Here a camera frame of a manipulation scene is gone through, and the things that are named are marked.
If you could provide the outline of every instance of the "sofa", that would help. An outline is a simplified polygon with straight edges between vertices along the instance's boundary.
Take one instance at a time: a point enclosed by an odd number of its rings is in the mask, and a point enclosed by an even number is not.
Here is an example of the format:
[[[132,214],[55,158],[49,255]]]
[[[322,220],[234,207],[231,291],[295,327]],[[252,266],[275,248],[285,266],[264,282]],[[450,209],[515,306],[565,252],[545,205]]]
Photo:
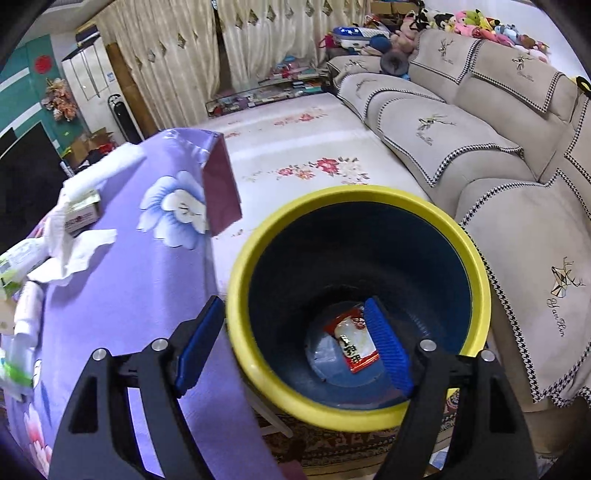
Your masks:
[[[329,62],[336,94],[475,242],[489,347],[534,449],[568,447],[591,403],[591,115],[564,74],[488,40],[425,30],[410,81]]]

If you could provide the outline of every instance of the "yellow trash can rim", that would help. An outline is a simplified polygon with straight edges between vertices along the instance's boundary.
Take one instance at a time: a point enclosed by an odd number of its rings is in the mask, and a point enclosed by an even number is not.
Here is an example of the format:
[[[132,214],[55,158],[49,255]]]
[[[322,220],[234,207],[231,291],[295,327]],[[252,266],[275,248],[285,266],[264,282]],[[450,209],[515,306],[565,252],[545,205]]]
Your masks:
[[[472,317],[460,353],[475,356],[490,325],[491,293],[486,269],[467,233],[445,212],[401,190],[373,185],[347,185],[319,190],[283,206],[252,233],[236,260],[228,287],[226,314],[230,341],[242,369],[277,407],[318,427],[343,432],[374,432],[402,423],[408,402],[376,410],[344,410],[315,402],[284,383],[256,345],[248,314],[248,291],[254,268],[269,243],[291,222],[316,209],[346,202],[377,202],[418,215],[444,235],[460,257],[472,295]],[[449,390],[448,397],[454,390]]]

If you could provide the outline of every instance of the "houndstooth trim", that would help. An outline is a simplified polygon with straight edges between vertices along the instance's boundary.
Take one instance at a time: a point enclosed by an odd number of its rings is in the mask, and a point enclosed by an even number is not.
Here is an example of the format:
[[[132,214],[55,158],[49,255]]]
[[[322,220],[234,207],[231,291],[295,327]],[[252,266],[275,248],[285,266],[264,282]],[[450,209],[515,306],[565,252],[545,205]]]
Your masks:
[[[556,181],[556,179],[559,176],[565,181],[565,183],[573,191],[574,195],[577,197],[577,199],[581,203],[581,205],[585,211],[585,214],[587,215],[589,220],[591,220],[591,211],[589,210],[589,208],[585,204],[583,197],[581,196],[579,191],[576,189],[573,182],[566,176],[566,174],[562,170],[557,168],[554,175],[552,175],[552,178],[549,179],[549,181],[546,182],[545,184],[536,183],[536,182],[532,182],[532,181],[516,181],[516,182],[511,182],[511,183],[499,185],[499,186],[489,190],[482,197],[480,197],[478,199],[476,204],[472,208],[470,208],[470,210],[468,210],[467,214],[464,215],[464,218],[460,222],[460,226],[464,229],[466,234],[470,237],[470,239],[472,240],[472,243],[474,243],[476,250],[478,251],[478,254],[482,258],[482,261],[484,263],[486,273],[489,277],[489,280],[490,280],[493,288],[495,289],[495,292],[496,292],[497,296],[499,297],[499,300],[501,301],[503,308],[505,309],[505,313],[507,315],[507,318],[509,319],[509,323],[511,324],[511,328],[513,330],[513,335],[515,336],[515,340],[517,342],[517,347],[519,348],[519,353],[521,354],[521,358],[522,358],[523,363],[525,365],[525,370],[527,372],[527,378],[530,382],[531,396],[532,396],[534,402],[539,402],[539,401],[543,400],[544,398],[552,397],[553,395],[556,396],[557,398],[559,398],[558,394],[561,391],[563,391],[564,388],[566,387],[566,385],[573,379],[577,370],[579,369],[579,367],[581,366],[583,361],[587,358],[589,352],[591,352],[591,342],[589,342],[587,344],[587,347],[585,348],[584,353],[580,357],[580,359],[572,366],[572,368],[566,374],[564,374],[562,376],[562,378],[558,379],[556,382],[554,382],[552,385],[550,385],[545,390],[540,391],[540,386],[538,385],[538,380],[537,380],[537,377],[535,374],[534,364],[531,361],[530,353],[527,349],[525,339],[523,338],[523,333],[521,332],[521,328],[519,326],[519,323],[517,322],[517,318],[515,317],[515,313],[513,312],[511,304],[509,303],[509,300],[507,299],[505,292],[501,288],[499,281],[496,279],[496,276],[495,276],[494,272],[492,271],[491,266],[486,261],[484,255],[482,254],[482,252],[480,251],[480,249],[476,245],[476,242],[472,239],[472,237],[468,233],[466,227],[467,227],[468,223],[470,222],[470,220],[472,220],[472,218],[474,217],[475,213],[486,203],[487,200],[490,200],[497,193],[504,192],[506,190],[520,188],[520,187],[549,188],[554,184],[554,182]]]
[[[579,118],[577,128],[574,131],[574,137],[571,140],[569,147],[564,152],[564,157],[574,165],[574,167],[585,178],[585,180],[587,180],[589,183],[591,183],[591,175],[589,174],[589,172],[587,170],[585,170],[584,167],[576,160],[576,158],[574,158],[571,155],[575,146],[577,145],[577,142],[579,141],[579,137],[581,136],[581,130],[583,129],[583,122],[585,120],[585,115],[587,114],[587,107],[588,106],[589,106],[589,98],[587,97],[587,98],[585,98],[585,103],[583,104],[583,109],[581,111],[581,117]]]
[[[471,46],[470,49],[468,50],[468,55],[466,57],[466,63],[464,64],[464,68],[462,69],[461,74],[458,76],[458,78],[454,78],[451,75],[448,75],[447,73],[443,73],[440,72],[439,70],[436,70],[432,67],[428,67],[426,65],[423,65],[422,63],[419,63],[416,61],[416,58],[418,57],[418,52],[420,51],[421,48],[421,37],[422,35],[419,35],[418,38],[418,42],[417,42],[417,55],[410,60],[409,63],[416,65],[417,67],[421,67],[424,68],[426,70],[429,70],[430,72],[433,73],[437,73],[438,75],[441,75],[442,77],[447,78],[448,80],[451,80],[452,82],[460,85],[460,83],[462,82],[463,78],[466,76],[466,73],[468,73],[468,71],[470,70],[470,65],[472,64],[472,58],[474,56],[474,53],[476,51],[476,48],[478,47],[478,45],[480,45],[481,43],[484,42],[484,40],[476,40]]]
[[[491,84],[495,85],[496,87],[499,87],[499,88],[505,90],[506,92],[512,93],[517,98],[519,98],[523,102],[527,103],[528,105],[532,106],[540,113],[546,113],[548,111],[548,107],[550,106],[550,102],[552,101],[552,96],[554,95],[554,91],[556,90],[556,84],[558,84],[558,80],[560,79],[560,77],[562,77],[562,75],[564,75],[564,73],[556,72],[554,74],[554,76],[552,77],[552,81],[550,82],[550,87],[548,87],[548,91],[546,92],[546,99],[544,101],[544,105],[538,105],[537,103],[528,99],[525,95],[522,95],[521,93],[517,92],[516,90],[513,90],[508,85],[505,85],[504,83],[501,83],[498,80],[495,80],[487,75],[484,75],[483,73],[476,71],[476,59],[478,58],[478,53],[480,52],[480,47],[482,45],[484,45],[484,43],[481,43],[478,46],[478,48],[476,49],[475,55],[474,55],[474,62],[472,62],[472,64],[470,65],[470,69],[471,69],[474,77],[479,78],[481,80],[485,80],[488,83],[491,83]]]
[[[442,98],[439,98],[435,94],[433,96],[431,96],[431,95],[427,95],[426,93],[413,92],[412,90],[403,90],[403,89],[399,89],[399,88],[395,88],[395,87],[380,87],[380,88],[375,89],[373,92],[371,92],[369,94],[367,100],[365,101],[365,105],[363,106],[363,113],[359,113],[359,118],[361,120],[364,121],[365,118],[367,117],[368,107],[369,107],[369,103],[371,102],[371,100],[374,98],[374,96],[376,96],[377,94],[382,93],[382,92],[409,93],[411,95],[427,98],[429,100],[434,100],[436,102],[444,102],[444,100]],[[340,95],[340,89],[339,89],[339,93],[337,95],[337,98],[339,100],[343,100],[343,97],[341,97],[341,95]]]
[[[560,395],[552,395],[550,400],[558,408],[570,407],[577,397],[581,397],[587,402],[587,405],[591,407],[591,389],[589,387],[581,387],[577,393],[574,394],[573,398],[562,398]]]
[[[399,150],[400,152],[404,153],[408,158],[410,158],[412,160],[412,162],[419,168],[419,170],[423,174],[423,177],[425,178],[425,181],[428,183],[428,185],[430,187],[434,187],[437,184],[437,182],[439,181],[439,179],[441,178],[441,176],[443,175],[443,173],[445,172],[445,169],[449,166],[449,164],[454,159],[456,159],[460,155],[463,155],[464,153],[474,152],[474,151],[483,151],[483,150],[498,150],[498,151],[501,151],[501,152],[504,152],[504,153],[518,154],[520,157],[523,158],[523,148],[522,147],[501,147],[500,145],[497,145],[497,144],[494,144],[494,143],[485,143],[485,144],[478,144],[478,145],[466,145],[465,147],[457,148],[453,152],[451,152],[448,155],[446,155],[446,157],[443,159],[443,161],[440,163],[440,165],[438,166],[437,170],[435,171],[435,175],[433,176],[433,178],[431,178],[427,174],[427,172],[425,171],[425,169],[423,169],[423,167],[421,166],[421,164],[418,161],[416,161],[414,159],[414,157],[410,153],[408,153],[400,145],[398,145],[396,142],[393,142],[392,140],[390,140],[388,137],[386,137],[384,135],[383,130],[379,126],[379,123],[381,121],[381,118],[382,118],[382,116],[381,116],[381,111],[380,111],[380,116],[379,116],[379,120],[378,120],[378,129],[379,129],[380,133],[382,134],[382,136],[384,137],[384,141],[386,143],[388,143],[392,148],[395,148],[396,150]]]

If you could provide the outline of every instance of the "sofa cushion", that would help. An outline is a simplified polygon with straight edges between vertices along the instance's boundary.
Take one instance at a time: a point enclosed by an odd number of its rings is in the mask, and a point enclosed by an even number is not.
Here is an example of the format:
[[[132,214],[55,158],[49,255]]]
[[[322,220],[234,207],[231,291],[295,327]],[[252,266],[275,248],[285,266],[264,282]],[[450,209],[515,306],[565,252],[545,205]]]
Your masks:
[[[562,80],[572,84],[565,77],[561,78],[559,84],[562,84]],[[570,91],[568,86],[565,85],[565,90]],[[505,138],[522,146],[525,162],[536,179],[547,167],[566,129],[566,124],[554,113],[540,115],[505,90],[474,77],[462,82],[454,103],[487,122]]]
[[[546,113],[563,73],[527,53],[485,41],[476,47],[472,74]]]
[[[452,103],[481,41],[441,30],[422,31],[417,53],[410,58],[411,80]]]
[[[521,153],[522,148],[500,136],[486,122],[454,105],[425,98],[388,103],[379,114],[384,141],[405,153],[434,186],[447,166],[470,151]]]
[[[591,351],[590,219],[561,170],[547,184],[501,184],[456,217],[485,260],[534,401],[559,398]]]
[[[365,121],[369,103],[381,92],[396,92],[399,98],[420,96],[442,102],[443,100],[426,88],[398,77],[379,73],[356,73],[343,79],[337,97],[343,101],[357,116]]]
[[[333,58],[327,66],[335,86],[338,86],[347,75],[352,73],[380,73],[382,71],[379,65],[380,59],[381,57],[365,55],[344,55]]]
[[[557,168],[565,172],[591,205],[591,108],[589,98],[581,95],[572,122],[565,128],[552,161],[542,175],[547,181]]]

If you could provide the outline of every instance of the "small box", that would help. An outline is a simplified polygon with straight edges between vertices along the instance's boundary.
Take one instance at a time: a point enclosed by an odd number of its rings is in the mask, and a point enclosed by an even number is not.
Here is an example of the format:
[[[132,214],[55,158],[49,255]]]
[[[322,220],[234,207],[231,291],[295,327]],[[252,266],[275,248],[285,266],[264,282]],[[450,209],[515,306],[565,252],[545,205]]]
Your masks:
[[[100,218],[99,203],[99,193],[92,190],[81,201],[71,205],[66,212],[66,232],[73,233],[95,223]]]
[[[392,2],[371,2],[371,13],[375,15],[392,15]]]
[[[407,15],[410,11],[418,13],[418,6],[412,2],[391,2],[394,15]]]

